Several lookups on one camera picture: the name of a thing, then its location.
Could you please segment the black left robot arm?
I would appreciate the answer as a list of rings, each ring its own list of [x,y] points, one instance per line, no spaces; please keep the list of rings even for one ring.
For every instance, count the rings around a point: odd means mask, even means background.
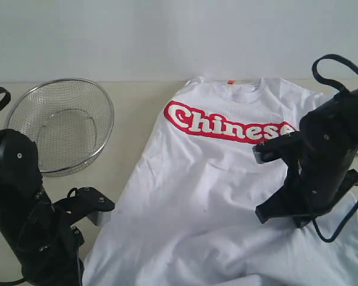
[[[0,232],[32,285],[81,285],[82,235],[42,186],[36,144],[12,129],[0,130]]]

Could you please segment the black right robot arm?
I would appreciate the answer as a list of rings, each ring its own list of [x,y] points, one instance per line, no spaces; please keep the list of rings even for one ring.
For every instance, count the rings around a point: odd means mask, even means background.
[[[358,151],[358,89],[337,94],[300,120],[300,129],[253,147],[257,163],[282,159],[288,171],[255,208],[261,223],[291,217],[298,227],[329,213],[358,182],[350,166]]]

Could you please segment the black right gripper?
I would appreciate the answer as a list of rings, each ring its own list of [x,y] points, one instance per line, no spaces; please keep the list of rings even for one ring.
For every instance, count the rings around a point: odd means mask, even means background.
[[[283,187],[256,206],[261,223],[279,217],[293,217],[297,227],[329,213],[348,193],[351,163],[343,161],[299,161],[288,167]]]

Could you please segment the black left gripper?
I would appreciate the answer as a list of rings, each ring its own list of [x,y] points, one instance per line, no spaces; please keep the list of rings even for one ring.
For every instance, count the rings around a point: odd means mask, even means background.
[[[82,199],[75,194],[52,203],[43,193],[21,196],[16,206],[16,256],[23,279],[31,285],[82,285],[78,252],[84,238],[73,226],[83,218]]]

